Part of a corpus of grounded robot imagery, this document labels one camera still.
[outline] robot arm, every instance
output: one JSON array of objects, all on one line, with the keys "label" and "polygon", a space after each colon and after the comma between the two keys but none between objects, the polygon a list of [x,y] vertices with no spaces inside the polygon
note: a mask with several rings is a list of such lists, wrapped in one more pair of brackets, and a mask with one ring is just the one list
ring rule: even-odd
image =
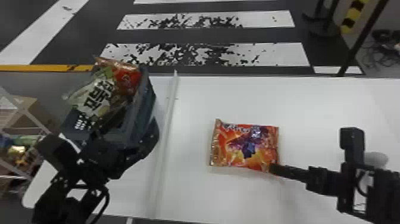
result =
[{"label": "robot arm", "polygon": [[[345,150],[345,162],[340,172],[309,166],[308,170],[291,166],[270,165],[277,176],[306,184],[306,190],[337,197],[337,210],[376,223],[400,223],[400,177],[398,172],[376,169],[364,164],[364,132],[357,128],[340,130],[340,147]],[[368,173],[373,186],[362,192],[360,180]],[[366,198],[365,210],[355,209],[354,195],[358,191]]]}]

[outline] white table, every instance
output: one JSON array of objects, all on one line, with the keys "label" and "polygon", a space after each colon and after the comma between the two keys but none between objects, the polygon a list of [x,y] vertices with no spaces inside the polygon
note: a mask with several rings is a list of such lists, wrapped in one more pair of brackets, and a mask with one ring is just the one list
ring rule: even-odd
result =
[{"label": "white table", "polygon": [[[110,182],[105,213],[204,223],[365,223],[340,214],[334,198],[307,192],[302,183],[208,166],[213,124],[221,118],[278,126],[282,164],[331,170],[343,162],[339,129],[356,126],[365,131],[366,150],[385,153],[387,168],[400,171],[399,94],[400,80],[393,79],[180,77],[162,149],[165,166],[155,171],[161,177],[153,189],[159,193],[157,206],[146,207],[149,182],[136,176],[138,169],[154,170],[149,157],[142,161],[148,166],[137,164]],[[43,166],[32,182],[26,207],[33,207],[48,186],[42,182],[55,174],[48,170]]]}]

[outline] chip bag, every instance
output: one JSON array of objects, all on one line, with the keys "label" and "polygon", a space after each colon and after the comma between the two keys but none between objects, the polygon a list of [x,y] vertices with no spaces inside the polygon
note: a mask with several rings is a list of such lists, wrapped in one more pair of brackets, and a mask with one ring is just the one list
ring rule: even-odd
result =
[{"label": "chip bag", "polygon": [[120,94],[135,94],[142,76],[138,66],[102,57],[95,57],[95,60],[100,67],[112,68],[114,82]]},{"label": "chip bag", "polygon": [[96,120],[110,110],[114,82],[110,67],[97,71],[93,79],[63,98],[87,117]]},{"label": "chip bag", "polygon": [[267,172],[270,163],[278,163],[278,127],[215,120],[210,165]]}]

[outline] cable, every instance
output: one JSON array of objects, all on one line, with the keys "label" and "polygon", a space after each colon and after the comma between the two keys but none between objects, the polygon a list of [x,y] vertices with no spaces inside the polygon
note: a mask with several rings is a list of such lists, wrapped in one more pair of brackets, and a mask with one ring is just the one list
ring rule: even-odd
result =
[{"label": "cable", "polygon": [[362,189],[360,188],[360,182],[361,182],[361,179],[364,177],[364,175],[365,175],[365,171],[360,171],[360,174],[357,176],[357,178],[356,178],[356,183],[357,183],[357,191],[358,191],[358,193],[360,193],[362,196],[364,196],[364,197],[367,197],[368,196],[368,194],[367,193],[365,193],[364,191],[362,191]]},{"label": "cable", "polygon": [[375,68],[379,71],[378,65],[382,67],[392,67],[396,64],[400,64],[400,55],[385,54],[385,52],[382,52],[382,47],[389,51],[390,48],[388,48],[388,46],[391,46],[392,43],[387,43],[385,46],[377,42],[373,42],[372,44],[370,44],[370,42],[366,43],[368,43],[368,45],[363,47],[366,51],[361,58],[361,62],[368,69]]},{"label": "cable", "polygon": [[105,202],[103,207],[100,209],[99,213],[96,215],[96,217],[90,222],[90,224],[95,224],[100,217],[103,215],[104,210],[107,208],[108,203],[110,203],[110,193],[108,192],[108,190],[106,189],[105,191],[103,191],[102,194],[105,194]]}]

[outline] yellow line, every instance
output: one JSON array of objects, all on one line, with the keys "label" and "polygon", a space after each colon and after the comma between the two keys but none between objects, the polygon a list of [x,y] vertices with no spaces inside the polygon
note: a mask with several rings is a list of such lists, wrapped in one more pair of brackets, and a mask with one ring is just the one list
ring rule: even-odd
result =
[{"label": "yellow line", "polygon": [[0,65],[0,71],[91,71],[91,64],[6,64]]}]

